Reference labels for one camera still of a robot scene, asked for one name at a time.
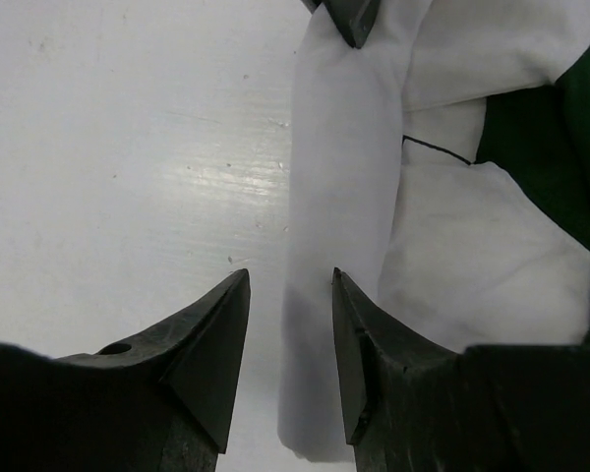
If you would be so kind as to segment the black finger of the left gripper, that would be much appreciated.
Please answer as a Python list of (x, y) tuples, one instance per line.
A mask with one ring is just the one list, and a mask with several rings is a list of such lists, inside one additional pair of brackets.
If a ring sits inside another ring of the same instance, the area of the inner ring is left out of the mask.
[(372, 31), (381, 0), (301, 0), (314, 13), (323, 5), (344, 41), (352, 48), (362, 48)]

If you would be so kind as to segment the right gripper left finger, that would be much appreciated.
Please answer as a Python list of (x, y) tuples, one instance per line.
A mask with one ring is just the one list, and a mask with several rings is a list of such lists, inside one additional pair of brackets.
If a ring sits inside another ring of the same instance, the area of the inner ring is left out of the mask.
[(94, 354), (0, 343), (0, 471), (212, 471), (227, 449), (251, 299), (232, 272)]

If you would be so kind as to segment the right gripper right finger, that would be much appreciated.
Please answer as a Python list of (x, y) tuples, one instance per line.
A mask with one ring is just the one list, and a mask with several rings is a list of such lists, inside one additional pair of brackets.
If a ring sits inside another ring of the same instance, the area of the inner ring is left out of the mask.
[(361, 471), (590, 471), (590, 344), (454, 353), (343, 271), (332, 319), (345, 437)]

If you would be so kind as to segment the white green raglan t-shirt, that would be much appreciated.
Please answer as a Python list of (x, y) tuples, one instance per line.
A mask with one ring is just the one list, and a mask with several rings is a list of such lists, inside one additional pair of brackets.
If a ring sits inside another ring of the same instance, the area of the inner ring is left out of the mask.
[(454, 353), (590, 344), (590, 1), (321, 5), (297, 58), (277, 430), (357, 468), (336, 270)]

